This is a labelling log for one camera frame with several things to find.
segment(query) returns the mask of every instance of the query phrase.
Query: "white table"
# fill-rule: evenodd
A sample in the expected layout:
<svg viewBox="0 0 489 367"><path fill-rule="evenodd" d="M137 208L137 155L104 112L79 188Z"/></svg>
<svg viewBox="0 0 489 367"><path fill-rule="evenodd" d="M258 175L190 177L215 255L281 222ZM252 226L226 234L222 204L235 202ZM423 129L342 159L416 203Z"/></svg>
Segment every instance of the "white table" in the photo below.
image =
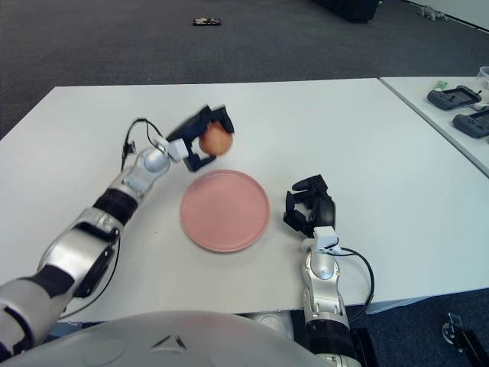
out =
<svg viewBox="0 0 489 367"><path fill-rule="evenodd" d="M371 262L374 302L489 286L489 180L375 79L53 89L0 141L0 284L32 274L50 241L105 190L135 117L165 133L206 103L226 104L232 150L197 174L171 167L129 222L106 292L70 320L300 308L303 237L282 215L290 186L318 173L336 202L341 243ZM135 136L145 147L144 129ZM255 177L271 204L265 234L232 254L201 249L179 224L186 188L223 168ZM363 264L339 261L346 304L363 302Z"/></svg>
<svg viewBox="0 0 489 367"><path fill-rule="evenodd" d="M475 77L400 77L381 78L381 81L396 93L404 102L411 106L433 128L450 141L465 157L475 164L489 177L489 140L487 138L474 139L453 127L452 120L458 115L476 113L470 107L442 111L428 102L426 96L435 87L439 80L449 82L446 89L453 89L459 85L468 86L475 92L482 90L482 102L489 103L489 90L483 89L481 82Z"/></svg>

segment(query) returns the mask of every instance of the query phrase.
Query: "pink plate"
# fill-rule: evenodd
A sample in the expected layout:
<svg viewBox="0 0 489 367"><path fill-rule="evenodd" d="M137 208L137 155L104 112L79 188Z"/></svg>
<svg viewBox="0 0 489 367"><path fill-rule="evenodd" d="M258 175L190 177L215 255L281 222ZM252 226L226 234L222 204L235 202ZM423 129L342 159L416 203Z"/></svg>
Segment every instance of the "pink plate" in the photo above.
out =
<svg viewBox="0 0 489 367"><path fill-rule="evenodd" d="M213 171L193 181L180 218L189 237L217 252L253 244L267 228L270 204L260 184L237 171Z"/></svg>

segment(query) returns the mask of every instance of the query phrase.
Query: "robotic hand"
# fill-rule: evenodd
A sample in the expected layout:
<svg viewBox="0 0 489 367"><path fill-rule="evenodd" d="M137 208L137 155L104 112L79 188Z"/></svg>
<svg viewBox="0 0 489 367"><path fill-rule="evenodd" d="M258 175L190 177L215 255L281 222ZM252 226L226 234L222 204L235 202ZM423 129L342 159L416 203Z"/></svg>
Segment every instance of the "robotic hand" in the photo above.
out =
<svg viewBox="0 0 489 367"><path fill-rule="evenodd" d="M309 350L327 366L360 367L338 290L339 266L329 253L342 253L335 232L335 203L321 175L301 180L292 189L299 192L287 192L283 221L309 237L302 244L306 257L301 268ZM311 210L308 219L295 209L296 203Z"/></svg>
<svg viewBox="0 0 489 367"><path fill-rule="evenodd" d="M35 275L0 287L0 362L42 343L74 297L92 294L125 224L171 161L184 160L195 172L215 159L200 160L192 152L193 140L215 121L228 133L234 132L224 107L212 111L206 106L167 139L156 138L153 147L143 150L134 165L123 170L96 203L54 240ZM123 155L127 153L124 146Z"/></svg>

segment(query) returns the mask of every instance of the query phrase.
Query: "wire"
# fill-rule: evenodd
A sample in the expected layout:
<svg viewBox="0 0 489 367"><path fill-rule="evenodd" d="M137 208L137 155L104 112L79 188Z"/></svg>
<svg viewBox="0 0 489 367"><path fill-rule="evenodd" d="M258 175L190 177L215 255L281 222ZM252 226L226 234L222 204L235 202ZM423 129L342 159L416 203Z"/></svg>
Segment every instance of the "wire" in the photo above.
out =
<svg viewBox="0 0 489 367"><path fill-rule="evenodd" d="M363 260L365 265L367 265L368 275L370 276L370 291L368 292L367 299L365 300L361 309L352 318L348 318L348 321L350 323L353 323L356 320L358 320L365 313L365 311L370 306L370 303L372 302L372 298L374 298L374 291L375 291L374 272L372 271L372 267L370 266L370 263L362 254L356 252L355 250L352 250L351 248L342 247L342 250L345 250L345 251L350 252L350 253L349 254L343 254L343 255L332 254L331 252L326 252L326 253L328 255L331 255L331 256L343 256L343 257L345 257L345 256L358 256L359 258L361 258L361 260Z"/></svg>
<svg viewBox="0 0 489 367"><path fill-rule="evenodd" d="M153 145L155 148L156 148L156 145L153 143L153 141L151 140L150 138L150 132L149 132L149 127L151 126L153 128L153 130L155 130L155 132L161 136L161 132L160 130L156 127L156 125L149 121L148 119L145 119L145 118L139 118L139 119L135 119L131 125L129 126L129 129L128 129L128 132L126 133L125 135L125 139L124 139L124 145L122 145L122 162L121 162L121 172L124 170L124 166L125 166L125 160L127 159L128 155L130 153L134 153L133 149L134 149L134 144L129 144L129 135L131 134L131 130L133 127L136 126L136 124L139 124L139 123L145 123L146 124L146 137L147 137L147 140L150 142L151 145Z"/></svg>
<svg viewBox="0 0 489 367"><path fill-rule="evenodd" d="M131 123L131 126L129 126L128 132L125 135L124 146L122 147L121 172L124 170L125 161L126 161L126 158L128 156L128 153L132 153L132 151L128 151L128 146L130 146L132 148L134 147L133 145L130 145L129 144L129 135L131 134L132 128L135 127L136 124L138 124L140 122L144 122L146 124L146 136L147 136L147 139L151 143L151 145L153 145L154 147L156 147L156 146L154 145L154 143L152 142L152 140L150 138L150 130L149 130L149 127L151 126L159 136L163 137L162 134L161 134L161 132L160 132L160 130L158 130L158 128L152 122L148 121L147 119L142 118L142 119L136 119L136 120L134 120ZM97 301L100 298L100 296L103 295L103 293L107 289L108 285L110 284L112 278L114 277L115 269L117 268L117 264L118 264L118 260L119 260L119 253L120 253L120 251L121 251L121 238L119 237L118 246L117 246L117 252L116 252L116 255L115 255L114 268L112 269L112 273L110 274L110 277L108 277L108 281L107 281L107 283L105 283L104 288L100 291L99 294L97 294L97 297L93 298L90 302L88 302L87 304L81 306L81 308L79 308L78 310L74 310L73 312L70 312L70 313L68 313L66 315L63 315L58 320L66 319L67 317L71 317L72 315L74 315L74 314L76 314L76 313L78 313L78 312L80 312L82 310L85 310L87 307L89 307L95 301Z"/></svg>

